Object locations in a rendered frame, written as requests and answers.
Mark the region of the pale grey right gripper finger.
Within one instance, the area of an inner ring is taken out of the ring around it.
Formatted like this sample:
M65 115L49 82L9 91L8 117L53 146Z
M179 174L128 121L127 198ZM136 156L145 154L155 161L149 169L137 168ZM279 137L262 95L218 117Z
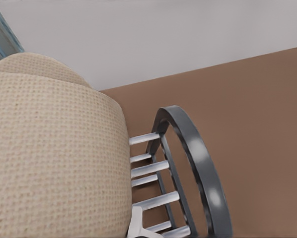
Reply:
M163 236L158 233L145 229L143 227L142 207L133 206L127 238L163 238Z

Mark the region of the dark grey metal shoe rack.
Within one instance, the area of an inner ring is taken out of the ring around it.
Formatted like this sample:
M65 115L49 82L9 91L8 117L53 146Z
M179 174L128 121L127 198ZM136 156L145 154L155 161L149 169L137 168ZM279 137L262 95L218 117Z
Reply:
M199 234L166 139L172 127L188 158L207 223L207 238L233 238L233 228L223 187L196 126L179 106L159 108L151 133L129 139L130 145L146 142L144 154L130 158L131 163L150 159L151 163L131 170L132 187L158 182L161 194L133 203L144 211L164 206L168 220L145 228L163 238L198 238Z

